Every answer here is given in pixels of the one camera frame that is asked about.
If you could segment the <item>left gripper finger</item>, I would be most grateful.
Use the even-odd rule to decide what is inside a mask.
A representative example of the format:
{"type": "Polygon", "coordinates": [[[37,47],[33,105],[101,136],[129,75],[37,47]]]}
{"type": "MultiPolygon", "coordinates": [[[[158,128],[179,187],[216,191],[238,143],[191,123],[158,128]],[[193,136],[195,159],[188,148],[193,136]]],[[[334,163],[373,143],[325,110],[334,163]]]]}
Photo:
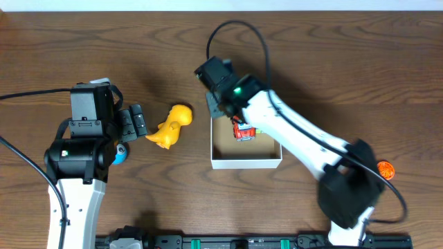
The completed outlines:
{"type": "Polygon", "coordinates": [[[129,111],[132,117],[132,123],[134,125],[134,131],[138,137],[147,135],[147,127],[145,118],[142,112],[141,105],[133,104],[129,107],[129,111]]]}
{"type": "Polygon", "coordinates": [[[132,120],[131,113],[128,109],[118,112],[118,121],[121,127],[121,142],[130,142],[137,139],[136,130],[132,120]]]}

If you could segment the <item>orange ridged round toy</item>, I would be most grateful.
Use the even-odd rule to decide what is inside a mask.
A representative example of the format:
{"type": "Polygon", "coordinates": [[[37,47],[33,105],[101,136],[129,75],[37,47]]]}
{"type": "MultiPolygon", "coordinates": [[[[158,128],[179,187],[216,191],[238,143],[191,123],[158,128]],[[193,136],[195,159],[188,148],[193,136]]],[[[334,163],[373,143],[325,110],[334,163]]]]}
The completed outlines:
{"type": "Polygon", "coordinates": [[[395,168],[390,162],[386,160],[380,160],[377,163],[377,168],[379,170],[380,175],[382,175],[388,181],[395,176],[395,168]]]}

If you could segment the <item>orange dinosaur toy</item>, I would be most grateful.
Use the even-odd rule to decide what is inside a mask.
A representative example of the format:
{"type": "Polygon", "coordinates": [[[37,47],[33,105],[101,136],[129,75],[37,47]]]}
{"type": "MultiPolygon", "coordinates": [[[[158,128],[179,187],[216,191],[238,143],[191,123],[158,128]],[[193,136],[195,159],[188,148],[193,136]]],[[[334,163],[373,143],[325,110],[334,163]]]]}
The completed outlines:
{"type": "Polygon", "coordinates": [[[191,108],[182,104],[176,104],[170,110],[166,121],[157,126],[158,131],[151,135],[146,135],[146,138],[155,142],[161,148],[169,149],[178,141],[181,128],[189,125],[191,122],[191,108]]]}

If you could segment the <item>red toy fire truck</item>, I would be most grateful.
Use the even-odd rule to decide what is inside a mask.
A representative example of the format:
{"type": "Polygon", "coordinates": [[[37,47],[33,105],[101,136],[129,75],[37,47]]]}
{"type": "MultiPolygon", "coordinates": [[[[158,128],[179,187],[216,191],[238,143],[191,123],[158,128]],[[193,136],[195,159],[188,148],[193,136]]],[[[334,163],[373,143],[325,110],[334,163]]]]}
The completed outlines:
{"type": "Polygon", "coordinates": [[[233,135],[237,142],[253,140],[255,138],[255,127],[241,121],[237,116],[234,116],[231,122],[233,125],[233,135]]]}

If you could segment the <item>blue ball toy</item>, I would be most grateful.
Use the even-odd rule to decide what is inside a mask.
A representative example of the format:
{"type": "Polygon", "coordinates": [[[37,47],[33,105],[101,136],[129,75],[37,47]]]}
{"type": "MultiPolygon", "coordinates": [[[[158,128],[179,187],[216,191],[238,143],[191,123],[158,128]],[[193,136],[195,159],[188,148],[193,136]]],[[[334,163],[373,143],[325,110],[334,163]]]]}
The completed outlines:
{"type": "Polygon", "coordinates": [[[126,148],[126,146],[124,146],[124,144],[119,143],[116,147],[116,155],[115,155],[115,160],[113,161],[113,165],[119,165],[121,163],[123,163],[128,156],[128,150],[126,148]]]}

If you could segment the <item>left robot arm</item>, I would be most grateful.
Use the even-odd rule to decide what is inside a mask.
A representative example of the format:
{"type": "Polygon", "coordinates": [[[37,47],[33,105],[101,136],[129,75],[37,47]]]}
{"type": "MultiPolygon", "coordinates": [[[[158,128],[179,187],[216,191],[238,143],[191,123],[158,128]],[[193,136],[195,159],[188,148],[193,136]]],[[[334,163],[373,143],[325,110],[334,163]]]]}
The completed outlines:
{"type": "Polygon", "coordinates": [[[48,248],[94,248],[109,167],[125,143],[147,135],[139,104],[123,108],[123,95],[107,78],[70,90],[71,112],[44,154],[49,190],[48,248]]]}

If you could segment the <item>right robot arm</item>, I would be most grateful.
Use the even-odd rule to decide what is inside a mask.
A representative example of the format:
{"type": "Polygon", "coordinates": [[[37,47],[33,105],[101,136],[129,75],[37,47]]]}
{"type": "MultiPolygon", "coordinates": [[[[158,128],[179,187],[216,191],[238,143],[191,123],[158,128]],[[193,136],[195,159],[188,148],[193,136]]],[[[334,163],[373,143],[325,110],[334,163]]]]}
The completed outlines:
{"type": "Polygon", "coordinates": [[[262,130],[291,152],[318,181],[318,204],[331,221],[333,246],[360,246],[384,190],[371,147],[328,134],[287,106],[268,84],[240,77],[229,61],[208,59],[195,70],[224,114],[262,130]]]}

